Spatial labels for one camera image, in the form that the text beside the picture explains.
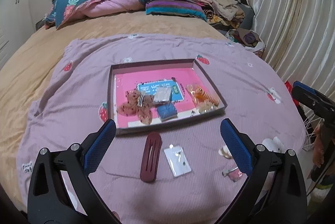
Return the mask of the right hand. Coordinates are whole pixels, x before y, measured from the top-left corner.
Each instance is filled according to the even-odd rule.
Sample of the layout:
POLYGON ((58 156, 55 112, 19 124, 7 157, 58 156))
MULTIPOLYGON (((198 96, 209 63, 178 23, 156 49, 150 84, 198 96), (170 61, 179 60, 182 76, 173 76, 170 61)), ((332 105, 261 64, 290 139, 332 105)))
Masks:
POLYGON ((312 161, 314 165, 316 165, 318 168, 320 168, 321 165, 324 164, 324 146, 321 140, 322 125, 323 124, 319 124, 314 131, 316 139, 314 141, 314 151, 312 161))

